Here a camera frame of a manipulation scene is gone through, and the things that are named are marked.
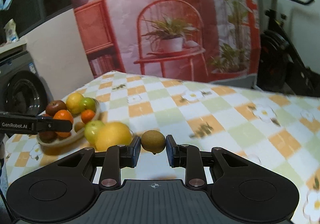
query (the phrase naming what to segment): lemon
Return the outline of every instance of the lemon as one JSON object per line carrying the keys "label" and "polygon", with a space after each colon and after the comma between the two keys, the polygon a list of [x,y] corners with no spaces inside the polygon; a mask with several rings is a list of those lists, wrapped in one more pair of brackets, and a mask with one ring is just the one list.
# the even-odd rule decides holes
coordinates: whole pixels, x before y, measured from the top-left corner
{"label": "lemon", "polygon": [[79,114],[81,112],[80,102],[84,97],[78,93],[72,93],[68,96],[66,105],[71,114]]}
{"label": "lemon", "polygon": [[132,134],[127,125],[121,122],[110,122],[99,130],[95,146],[98,151],[102,152],[115,145],[127,146],[131,140]]}

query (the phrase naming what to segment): red chair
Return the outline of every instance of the red chair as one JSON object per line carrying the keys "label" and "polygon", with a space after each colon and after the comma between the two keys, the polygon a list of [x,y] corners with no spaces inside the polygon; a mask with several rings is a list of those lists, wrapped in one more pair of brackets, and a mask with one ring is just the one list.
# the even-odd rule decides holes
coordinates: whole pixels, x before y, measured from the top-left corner
{"label": "red chair", "polygon": [[[163,57],[155,56],[159,48],[158,41],[152,41],[146,36],[142,36],[148,32],[154,30],[152,23],[146,20],[163,20],[163,15],[170,18],[183,18],[187,23],[191,23],[193,27],[197,28],[197,31],[192,32],[192,35],[187,36],[186,40],[195,41],[199,44],[199,48],[194,52],[184,52],[181,50],[181,55],[166,57],[165,51]],[[208,70],[204,58],[205,49],[202,43],[202,28],[203,22],[200,17],[199,12],[191,5],[182,0],[157,0],[153,3],[147,5],[139,14],[137,18],[137,33],[138,33],[138,47],[139,47],[139,59],[134,62],[134,64],[140,64],[141,74],[145,75],[145,64],[147,63],[160,63],[162,76],[165,75],[164,63],[166,61],[172,60],[182,60],[187,59],[191,68],[191,80],[194,80],[194,68],[193,68],[193,58],[196,56],[201,56],[204,68],[208,77]]]}

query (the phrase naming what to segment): washing machine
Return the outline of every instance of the washing machine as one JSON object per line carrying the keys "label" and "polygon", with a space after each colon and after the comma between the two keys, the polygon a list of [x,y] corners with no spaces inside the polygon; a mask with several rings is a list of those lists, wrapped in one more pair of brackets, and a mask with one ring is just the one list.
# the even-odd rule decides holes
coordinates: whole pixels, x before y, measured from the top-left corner
{"label": "washing machine", "polygon": [[37,115],[47,104],[47,94],[30,53],[18,47],[1,55],[0,111]]}

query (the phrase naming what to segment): metal rivet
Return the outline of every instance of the metal rivet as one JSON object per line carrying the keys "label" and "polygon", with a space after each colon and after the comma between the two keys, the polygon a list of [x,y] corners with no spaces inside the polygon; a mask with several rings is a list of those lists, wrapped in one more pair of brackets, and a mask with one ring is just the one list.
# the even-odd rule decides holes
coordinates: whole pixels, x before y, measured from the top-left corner
{"label": "metal rivet", "polygon": [[111,187],[117,184],[115,179],[104,179],[101,181],[101,184],[105,187]]}
{"label": "metal rivet", "polygon": [[191,179],[189,181],[189,184],[193,187],[200,187],[204,184],[204,180],[202,179],[198,179],[198,178],[195,178],[195,179]]}

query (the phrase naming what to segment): black wheel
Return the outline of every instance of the black wheel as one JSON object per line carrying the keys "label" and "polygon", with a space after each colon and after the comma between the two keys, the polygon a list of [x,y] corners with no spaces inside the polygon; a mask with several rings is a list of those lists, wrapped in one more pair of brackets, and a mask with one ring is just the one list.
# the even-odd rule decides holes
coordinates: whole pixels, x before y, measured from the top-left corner
{"label": "black wheel", "polygon": [[4,95],[7,112],[38,115],[48,104],[41,80],[28,71],[20,71],[14,75]]}
{"label": "black wheel", "polygon": [[274,32],[261,35],[257,85],[263,90],[278,91],[284,86],[289,59],[283,38],[278,36]]}

